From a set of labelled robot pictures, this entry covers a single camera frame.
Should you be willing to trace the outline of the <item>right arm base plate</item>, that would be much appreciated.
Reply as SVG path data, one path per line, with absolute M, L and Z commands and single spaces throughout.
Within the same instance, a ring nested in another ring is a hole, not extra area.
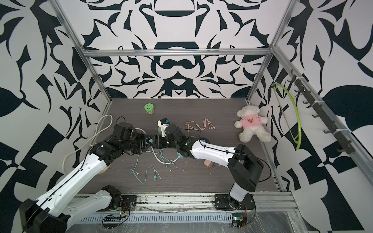
M 234 210 L 254 210 L 256 209 L 253 195 L 247 193 L 243 201 L 239 202 L 228 194 L 215 194 L 214 195 L 216 210 L 220 211 L 234 211 Z

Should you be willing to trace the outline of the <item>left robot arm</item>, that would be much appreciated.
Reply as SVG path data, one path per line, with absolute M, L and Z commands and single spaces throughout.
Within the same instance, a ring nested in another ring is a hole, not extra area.
M 149 147 L 165 146 L 168 120 L 158 122 L 160 134 L 141 133 L 130 123 L 114 126 L 112 135 L 96 143 L 85 159 L 62 181 L 35 201 L 27 199 L 19 207 L 22 230 L 26 233 L 64 233 L 90 214 L 102 210 L 122 210 L 121 192 L 111 185 L 76 204 L 69 205 L 75 195 L 96 175 L 109 168 L 123 154 L 140 154 Z

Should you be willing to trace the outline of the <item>black wall hook rail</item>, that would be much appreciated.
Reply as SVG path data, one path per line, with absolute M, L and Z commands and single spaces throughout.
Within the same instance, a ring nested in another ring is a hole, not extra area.
M 312 86 L 308 83 L 305 77 L 298 77 L 291 71 L 291 79 L 288 81 L 294 83 L 298 89 L 295 91 L 298 95 L 303 95 L 306 99 L 303 104 L 311 107 L 316 114 L 313 118 L 320 118 L 324 125 L 327 127 L 323 132 L 325 134 L 332 134 L 336 141 L 339 143 L 337 152 L 345 152 L 352 154 L 356 152 L 353 147 L 353 142 L 347 136 L 347 129 L 337 120 L 337 117 L 332 113 L 326 102 L 316 93 Z

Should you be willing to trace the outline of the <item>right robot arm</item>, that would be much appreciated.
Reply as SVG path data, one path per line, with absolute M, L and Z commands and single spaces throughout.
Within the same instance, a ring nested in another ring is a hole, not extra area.
M 196 137 L 187 137 L 174 124 L 162 124 L 159 128 L 165 138 L 164 146 L 176 149 L 182 157 L 208 160 L 229 169 L 235 181 L 229 192 L 230 202 L 241 204 L 250 192 L 256 190 L 264 164 L 247 146 L 213 145 Z

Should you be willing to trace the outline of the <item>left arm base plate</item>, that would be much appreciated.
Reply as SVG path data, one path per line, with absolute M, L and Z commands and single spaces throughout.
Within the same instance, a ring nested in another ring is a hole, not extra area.
M 137 204 L 137 195 L 121 195 L 114 197 L 109 206 L 99 212 L 119 212 L 133 210 Z

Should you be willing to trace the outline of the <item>pink charger plug cube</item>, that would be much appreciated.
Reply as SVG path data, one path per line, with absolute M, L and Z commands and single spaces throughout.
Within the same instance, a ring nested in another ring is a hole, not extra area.
M 205 165 L 207 168 L 211 168 L 211 167 L 213 167 L 214 162 L 209 161 L 209 160 L 205 160 L 205 161 L 204 161 L 204 165 Z

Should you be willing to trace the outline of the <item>green lidded round tin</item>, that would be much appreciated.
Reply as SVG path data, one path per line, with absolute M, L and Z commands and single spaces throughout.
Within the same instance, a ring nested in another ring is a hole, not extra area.
M 149 115 L 154 113 L 154 105 L 152 103 L 145 104 L 144 109 L 145 109 L 146 113 L 149 114 Z

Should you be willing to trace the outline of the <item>white teddy bear pink shirt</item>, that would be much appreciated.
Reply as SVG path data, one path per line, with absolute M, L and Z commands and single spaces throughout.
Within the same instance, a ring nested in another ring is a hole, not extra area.
M 234 126 L 243 129 L 239 134 L 239 140 L 242 143 L 248 143 L 253 136 L 257 136 L 261 142 L 271 141 L 271 134 L 263 127 L 269 120 L 266 116 L 260 116 L 259 112 L 260 108 L 254 105 L 247 105 L 237 112 L 240 120 L 236 121 Z

